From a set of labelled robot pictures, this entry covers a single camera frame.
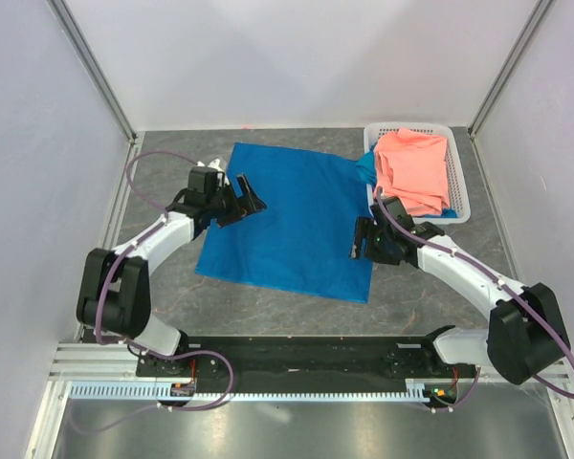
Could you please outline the left aluminium frame post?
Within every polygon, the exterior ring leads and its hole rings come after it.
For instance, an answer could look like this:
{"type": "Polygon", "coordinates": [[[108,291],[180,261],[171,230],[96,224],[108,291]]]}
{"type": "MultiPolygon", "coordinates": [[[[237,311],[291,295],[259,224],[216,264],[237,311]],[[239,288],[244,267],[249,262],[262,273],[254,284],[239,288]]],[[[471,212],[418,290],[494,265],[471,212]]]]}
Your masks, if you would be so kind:
{"type": "Polygon", "coordinates": [[[64,0],[48,0],[47,3],[63,31],[66,33],[79,60],[98,90],[117,126],[127,138],[128,142],[134,143],[137,139],[136,129],[126,116],[68,3],[64,0]]]}

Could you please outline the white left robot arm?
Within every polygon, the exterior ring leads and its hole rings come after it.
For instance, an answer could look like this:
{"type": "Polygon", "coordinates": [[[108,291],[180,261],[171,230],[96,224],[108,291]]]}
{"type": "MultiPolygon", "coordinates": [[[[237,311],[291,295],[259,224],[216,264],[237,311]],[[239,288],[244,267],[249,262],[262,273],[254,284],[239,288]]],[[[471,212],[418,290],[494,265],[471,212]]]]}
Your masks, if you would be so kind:
{"type": "Polygon", "coordinates": [[[158,356],[168,375],[183,375],[191,362],[188,335],[152,312],[150,277],[212,223],[224,228],[266,208],[246,175],[232,181],[217,166],[196,165],[150,227],[111,250],[88,253],[77,320],[93,329],[98,344],[123,341],[158,356]]]}

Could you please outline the aluminium front rail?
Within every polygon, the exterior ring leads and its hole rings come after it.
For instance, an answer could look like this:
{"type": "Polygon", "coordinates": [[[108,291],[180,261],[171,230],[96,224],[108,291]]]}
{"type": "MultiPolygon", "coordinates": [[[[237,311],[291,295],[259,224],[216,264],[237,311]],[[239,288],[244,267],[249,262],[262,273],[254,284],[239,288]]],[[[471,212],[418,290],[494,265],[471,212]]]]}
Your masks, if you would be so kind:
{"type": "MultiPolygon", "coordinates": [[[[497,375],[509,383],[524,383],[525,378],[535,376],[549,381],[569,381],[573,373],[569,364],[562,358],[551,362],[554,354],[544,357],[533,349],[510,350],[507,345],[490,345],[482,353],[463,352],[459,355],[445,355],[451,364],[468,363],[481,366],[485,375],[497,375]]],[[[60,343],[54,356],[54,364],[82,367],[85,365],[107,364],[110,367],[119,364],[132,365],[135,356],[123,343],[105,345],[92,343],[60,343]]]]}

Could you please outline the aluminium frame post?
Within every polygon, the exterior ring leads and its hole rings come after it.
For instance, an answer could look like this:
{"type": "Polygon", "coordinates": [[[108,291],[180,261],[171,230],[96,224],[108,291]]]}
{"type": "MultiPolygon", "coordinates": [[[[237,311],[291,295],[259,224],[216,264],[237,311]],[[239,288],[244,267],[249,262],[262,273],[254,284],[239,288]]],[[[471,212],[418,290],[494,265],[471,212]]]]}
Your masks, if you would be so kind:
{"type": "Polygon", "coordinates": [[[68,3],[64,0],[48,0],[47,3],[63,31],[66,33],[79,60],[98,90],[117,126],[127,138],[128,142],[134,143],[137,139],[136,129],[126,116],[68,3]]]}
{"type": "Polygon", "coordinates": [[[522,26],[515,43],[512,45],[508,55],[504,59],[492,85],[468,127],[468,132],[472,140],[481,131],[486,120],[491,115],[500,96],[508,85],[512,75],[525,56],[538,30],[548,13],[550,13],[554,4],[554,0],[538,0],[535,2],[534,7],[522,26]]]}

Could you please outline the right aluminium frame post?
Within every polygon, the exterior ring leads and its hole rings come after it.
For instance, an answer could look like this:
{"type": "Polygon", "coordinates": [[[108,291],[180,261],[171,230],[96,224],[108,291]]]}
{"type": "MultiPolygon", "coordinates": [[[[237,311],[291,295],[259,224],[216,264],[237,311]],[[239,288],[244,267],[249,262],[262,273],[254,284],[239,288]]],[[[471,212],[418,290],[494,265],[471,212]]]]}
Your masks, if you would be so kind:
{"type": "Polygon", "coordinates": [[[491,115],[500,96],[508,85],[512,75],[525,56],[538,30],[548,13],[550,13],[554,4],[554,0],[538,0],[535,2],[534,7],[522,26],[515,43],[512,45],[508,55],[504,59],[492,85],[468,127],[468,132],[472,140],[481,131],[486,120],[491,115]]]}

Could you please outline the white plastic basket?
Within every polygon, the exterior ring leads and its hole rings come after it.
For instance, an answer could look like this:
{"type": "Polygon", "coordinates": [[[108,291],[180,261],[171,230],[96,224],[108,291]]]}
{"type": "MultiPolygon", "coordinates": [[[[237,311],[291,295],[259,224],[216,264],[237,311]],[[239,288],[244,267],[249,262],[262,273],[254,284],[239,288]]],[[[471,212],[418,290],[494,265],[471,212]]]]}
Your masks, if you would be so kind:
{"type": "Polygon", "coordinates": [[[458,225],[467,222],[471,216],[468,190],[458,147],[453,131],[450,127],[442,124],[414,121],[373,122],[364,128],[364,152],[369,151],[371,146],[383,135],[388,132],[398,131],[400,127],[408,128],[418,133],[439,135],[446,138],[448,142],[446,163],[451,204],[450,209],[453,210],[453,214],[450,214],[449,216],[416,217],[414,221],[417,224],[422,222],[431,222],[436,226],[458,225]]]}

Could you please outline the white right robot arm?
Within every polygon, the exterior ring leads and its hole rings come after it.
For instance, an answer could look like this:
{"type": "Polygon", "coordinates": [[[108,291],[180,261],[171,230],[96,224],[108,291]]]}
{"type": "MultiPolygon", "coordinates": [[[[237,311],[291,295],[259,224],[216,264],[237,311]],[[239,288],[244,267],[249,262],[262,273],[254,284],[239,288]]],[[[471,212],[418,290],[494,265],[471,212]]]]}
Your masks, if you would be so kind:
{"type": "Polygon", "coordinates": [[[461,249],[430,222],[417,224],[397,198],[375,202],[355,223],[354,259],[398,266],[408,263],[444,282],[486,319],[483,330],[446,326],[428,335],[421,369],[441,376],[453,364],[491,366],[520,385],[564,358],[570,348],[553,291],[526,286],[461,249]]]}

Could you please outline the salmon pink cloth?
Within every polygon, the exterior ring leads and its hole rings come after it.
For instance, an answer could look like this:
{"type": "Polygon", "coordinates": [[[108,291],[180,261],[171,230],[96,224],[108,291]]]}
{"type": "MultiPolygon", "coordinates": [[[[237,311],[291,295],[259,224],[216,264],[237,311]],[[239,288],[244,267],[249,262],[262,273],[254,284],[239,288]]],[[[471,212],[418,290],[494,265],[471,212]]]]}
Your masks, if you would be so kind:
{"type": "Polygon", "coordinates": [[[439,216],[451,206],[447,173],[448,140],[400,128],[374,146],[375,189],[397,197],[412,216],[439,216]]]}

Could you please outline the blue satin napkin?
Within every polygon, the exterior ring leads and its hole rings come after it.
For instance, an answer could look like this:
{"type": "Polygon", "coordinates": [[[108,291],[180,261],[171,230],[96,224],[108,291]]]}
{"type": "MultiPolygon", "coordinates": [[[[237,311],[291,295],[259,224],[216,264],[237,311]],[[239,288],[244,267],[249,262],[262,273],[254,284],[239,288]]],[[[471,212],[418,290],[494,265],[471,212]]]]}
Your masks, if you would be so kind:
{"type": "Polygon", "coordinates": [[[195,268],[216,279],[366,303],[372,264],[354,259],[356,220],[369,213],[356,163],[337,155],[238,142],[228,177],[243,174],[266,209],[211,225],[195,268]]]}

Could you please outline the blue cloth in basket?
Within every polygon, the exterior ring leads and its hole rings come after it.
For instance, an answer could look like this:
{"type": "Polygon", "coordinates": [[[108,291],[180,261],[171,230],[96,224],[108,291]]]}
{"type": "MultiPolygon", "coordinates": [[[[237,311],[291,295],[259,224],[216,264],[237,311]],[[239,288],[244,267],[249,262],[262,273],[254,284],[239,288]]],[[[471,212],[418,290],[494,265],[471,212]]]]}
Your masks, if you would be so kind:
{"type": "Polygon", "coordinates": [[[375,187],[377,184],[377,172],[375,157],[372,150],[363,154],[355,164],[360,179],[367,185],[375,187]]]}

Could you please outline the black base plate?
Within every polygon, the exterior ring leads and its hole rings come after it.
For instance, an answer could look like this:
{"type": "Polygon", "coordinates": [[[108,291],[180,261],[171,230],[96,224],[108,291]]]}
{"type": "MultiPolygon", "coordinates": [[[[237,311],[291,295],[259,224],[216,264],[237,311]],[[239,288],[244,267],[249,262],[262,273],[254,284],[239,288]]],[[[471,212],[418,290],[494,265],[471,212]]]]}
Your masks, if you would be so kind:
{"type": "Polygon", "coordinates": [[[193,376],[211,392],[398,391],[409,380],[460,380],[471,364],[440,360],[426,337],[192,337],[183,361],[144,357],[139,377],[193,376]]]}

